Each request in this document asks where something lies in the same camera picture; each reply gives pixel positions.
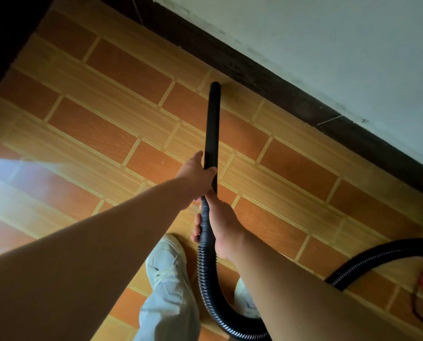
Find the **dark brown baseboard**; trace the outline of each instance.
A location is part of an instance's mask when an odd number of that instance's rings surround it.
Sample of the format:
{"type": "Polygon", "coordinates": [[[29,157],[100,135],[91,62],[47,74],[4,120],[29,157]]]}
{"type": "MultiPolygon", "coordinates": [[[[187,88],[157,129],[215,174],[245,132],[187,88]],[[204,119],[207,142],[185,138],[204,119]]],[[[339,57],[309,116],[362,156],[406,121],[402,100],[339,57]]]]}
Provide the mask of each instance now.
{"type": "MultiPolygon", "coordinates": [[[[0,80],[53,0],[0,0],[0,80]]],[[[101,0],[423,193],[423,165],[152,0],[101,0]]]]}

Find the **shoe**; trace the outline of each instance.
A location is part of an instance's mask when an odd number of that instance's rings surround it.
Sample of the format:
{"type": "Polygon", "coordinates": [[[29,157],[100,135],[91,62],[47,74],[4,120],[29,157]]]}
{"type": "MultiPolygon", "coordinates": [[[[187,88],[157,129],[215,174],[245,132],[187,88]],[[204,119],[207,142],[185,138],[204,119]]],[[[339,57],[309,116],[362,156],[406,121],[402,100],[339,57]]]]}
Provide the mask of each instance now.
{"type": "Polygon", "coordinates": [[[172,234],[165,234],[148,255],[145,268],[151,288],[167,283],[184,283],[191,291],[186,272],[186,254],[172,234]]]}
{"type": "Polygon", "coordinates": [[[252,296],[249,294],[241,278],[235,287],[234,308],[235,311],[243,316],[260,318],[260,313],[252,300],[252,296]]]}

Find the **black corrugated hose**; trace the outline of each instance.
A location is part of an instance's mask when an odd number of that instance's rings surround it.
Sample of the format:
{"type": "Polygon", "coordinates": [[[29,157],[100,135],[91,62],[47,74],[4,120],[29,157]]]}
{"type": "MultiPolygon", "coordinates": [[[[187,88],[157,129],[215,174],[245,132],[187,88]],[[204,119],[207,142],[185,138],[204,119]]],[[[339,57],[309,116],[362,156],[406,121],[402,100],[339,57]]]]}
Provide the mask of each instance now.
{"type": "MultiPolygon", "coordinates": [[[[208,99],[204,169],[218,167],[220,98],[221,85],[214,82],[210,85],[208,99]]],[[[212,183],[215,192],[217,192],[217,186],[217,177],[215,177],[212,183]]],[[[202,197],[200,215],[202,220],[197,271],[200,293],[208,312],[226,333],[237,340],[271,340],[260,318],[240,315],[224,298],[218,282],[214,250],[215,237],[209,223],[209,207],[205,197],[202,197]]],[[[325,282],[343,291],[371,269],[393,260],[413,256],[423,256],[423,238],[393,241],[362,252],[338,268],[325,282]]]]}

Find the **light-colored pants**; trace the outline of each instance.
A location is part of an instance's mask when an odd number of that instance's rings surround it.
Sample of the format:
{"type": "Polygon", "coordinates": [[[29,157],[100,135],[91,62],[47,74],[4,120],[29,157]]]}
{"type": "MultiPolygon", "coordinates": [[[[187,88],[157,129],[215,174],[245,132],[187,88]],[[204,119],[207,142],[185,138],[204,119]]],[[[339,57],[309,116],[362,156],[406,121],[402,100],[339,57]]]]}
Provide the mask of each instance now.
{"type": "Polygon", "coordinates": [[[199,308],[186,285],[159,283],[140,309],[140,329],[134,341],[197,341],[199,308]]]}

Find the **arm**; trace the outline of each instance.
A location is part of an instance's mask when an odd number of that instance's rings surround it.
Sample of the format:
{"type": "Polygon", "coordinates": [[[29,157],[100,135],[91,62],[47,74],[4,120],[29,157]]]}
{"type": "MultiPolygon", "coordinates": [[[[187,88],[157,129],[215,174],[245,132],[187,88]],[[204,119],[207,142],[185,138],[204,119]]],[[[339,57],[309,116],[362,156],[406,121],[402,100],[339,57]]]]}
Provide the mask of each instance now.
{"type": "Polygon", "coordinates": [[[0,340],[88,341],[181,209],[210,187],[198,152],[177,177],[0,255],[0,340]]]}
{"type": "MultiPolygon", "coordinates": [[[[273,340],[410,340],[245,230],[215,193],[206,197],[216,253],[235,264],[273,340]]],[[[194,241],[199,233],[196,226],[194,241]]]]}

